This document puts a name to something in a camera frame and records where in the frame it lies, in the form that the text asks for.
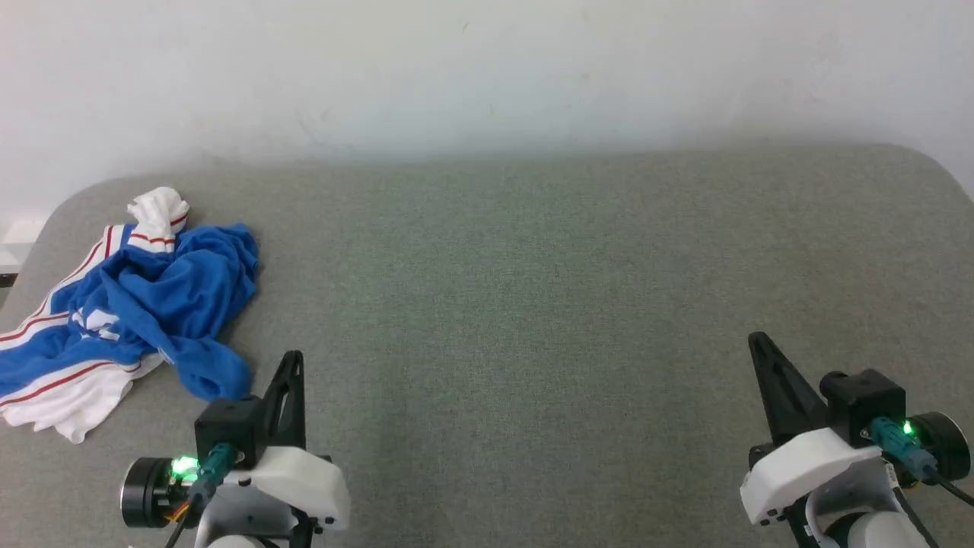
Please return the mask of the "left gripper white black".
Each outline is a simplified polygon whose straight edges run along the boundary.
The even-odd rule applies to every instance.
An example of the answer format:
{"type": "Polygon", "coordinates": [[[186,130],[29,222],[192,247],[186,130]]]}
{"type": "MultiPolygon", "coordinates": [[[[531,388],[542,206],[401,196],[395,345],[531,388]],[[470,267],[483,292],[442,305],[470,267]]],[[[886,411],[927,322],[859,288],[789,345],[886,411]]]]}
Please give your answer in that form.
{"type": "MultiPolygon", "coordinates": [[[[208,503],[196,503],[188,530],[198,534],[322,534],[348,530],[351,496],[343,472],[310,454],[302,351],[285,352],[263,395],[261,433],[270,447],[250,470],[226,476],[208,503]]],[[[142,457],[119,488],[128,527],[164,528],[187,511],[201,464],[194,457],[142,457]]]]}

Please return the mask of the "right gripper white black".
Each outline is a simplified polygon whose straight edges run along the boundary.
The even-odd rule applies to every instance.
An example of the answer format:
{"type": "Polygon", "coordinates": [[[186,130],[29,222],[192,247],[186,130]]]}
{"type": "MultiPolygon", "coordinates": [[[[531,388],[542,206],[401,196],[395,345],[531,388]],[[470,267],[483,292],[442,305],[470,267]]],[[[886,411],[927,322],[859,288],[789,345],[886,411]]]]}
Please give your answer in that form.
{"type": "Polygon", "coordinates": [[[817,526],[835,515],[845,526],[918,526],[906,483],[955,490],[970,475],[969,441],[946,414],[877,417],[861,431],[862,447],[852,447],[824,428],[826,403],[767,333],[749,334],[748,346],[770,444],[778,447],[742,479],[740,499],[751,524],[817,526]]]}

